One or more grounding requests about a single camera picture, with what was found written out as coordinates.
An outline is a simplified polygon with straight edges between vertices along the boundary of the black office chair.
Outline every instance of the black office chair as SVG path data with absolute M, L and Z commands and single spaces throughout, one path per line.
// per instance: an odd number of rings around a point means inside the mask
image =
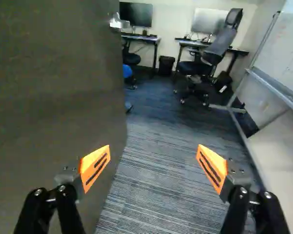
M 124 45 L 123 48 L 123 64 L 129 66 L 138 65 L 141 62 L 141 57 L 137 54 L 129 52 L 130 41 Z
M 186 76 L 188 87 L 185 92 L 181 92 L 180 102 L 185 103 L 186 98 L 194 95 L 199 98 L 204 106 L 209 106 L 209 93 L 200 88 L 195 83 L 194 76 L 200 76 L 203 80 L 209 80 L 213 76 L 216 66 L 223 60 L 225 53 L 233 42 L 237 28 L 243 16 L 243 9 L 233 8 L 228 13 L 225 20 L 224 29 L 218 34 L 216 40 L 200 53 L 196 53 L 194 61 L 180 62 L 177 72 Z M 174 84 L 177 81 L 176 74 L 173 78 Z

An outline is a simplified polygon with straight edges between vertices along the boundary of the black trash can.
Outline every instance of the black trash can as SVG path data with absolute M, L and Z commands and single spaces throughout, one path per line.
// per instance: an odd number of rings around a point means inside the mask
M 170 76 L 175 61 L 176 59 L 174 57 L 160 56 L 160 68 L 158 70 L 158 75 L 165 77 Z

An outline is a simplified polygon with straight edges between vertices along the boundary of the desk leg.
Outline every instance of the desk leg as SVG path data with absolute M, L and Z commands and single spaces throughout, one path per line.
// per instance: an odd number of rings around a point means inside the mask
M 156 60 L 157 60 L 157 48 L 158 48 L 158 44 L 154 44 L 154 57 L 153 57 L 153 68 L 152 68 L 152 76 L 155 76 L 156 74 Z
M 177 67 L 180 63 L 180 59 L 181 59 L 181 55 L 182 55 L 182 50 L 184 49 L 183 46 L 180 46 L 180 49 L 179 49 L 179 55 L 178 55 L 178 59 L 177 59 L 177 65 L 176 65 L 176 71 L 175 71 L 175 74 L 177 73 Z
M 229 64 L 229 67 L 227 69 L 227 74 L 230 76 L 230 72 L 233 68 L 234 63 L 236 62 L 236 59 L 239 57 L 238 53 L 233 53 L 233 57 L 231 59 L 231 62 Z

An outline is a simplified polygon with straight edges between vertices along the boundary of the whiteboard marker tray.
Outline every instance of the whiteboard marker tray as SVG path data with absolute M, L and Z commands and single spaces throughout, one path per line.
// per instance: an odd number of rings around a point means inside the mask
M 276 94 L 281 100 L 283 100 L 293 110 L 293 91 L 270 77 L 257 67 L 251 69 L 245 69 L 247 73 L 255 78 L 258 82 L 262 83 L 271 92 Z

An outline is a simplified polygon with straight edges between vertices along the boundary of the blue chair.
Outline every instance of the blue chair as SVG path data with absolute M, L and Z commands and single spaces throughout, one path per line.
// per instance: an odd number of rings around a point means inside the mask
M 133 76 L 133 72 L 130 66 L 123 64 L 123 76 L 125 79 L 125 84 L 128 84 L 130 89 L 136 89 L 137 80 Z
M 123 64 L 123 77 L 125 79 L 125 83 L 128 80 L 129 80 L 129 83 L 132 83 L 132 81 L 131 81 L 133 79 L 132 69 L 128 65 L 124 65 L 124 64 Z M 129 113 L 131 111 L 132 107 L 133 106 L 132 106 L 132 104 L 129 101 L 126 101 L 125 102 L 126 113 Z

